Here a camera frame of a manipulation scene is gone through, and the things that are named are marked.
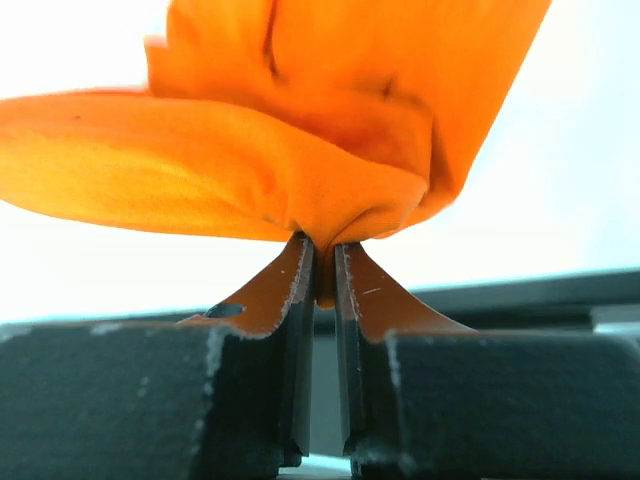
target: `orange cloth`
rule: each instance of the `orange cloth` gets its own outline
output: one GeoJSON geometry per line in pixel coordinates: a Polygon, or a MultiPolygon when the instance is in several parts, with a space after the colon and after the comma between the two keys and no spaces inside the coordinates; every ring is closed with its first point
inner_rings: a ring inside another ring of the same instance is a hole
{"type": "Polygon", "coordinates": [[[0,199],[152,232],[302,230],[330,272],[334,244],[455,199],[548,6],[174,0],[145,90],[0,102],[0,199]]]}

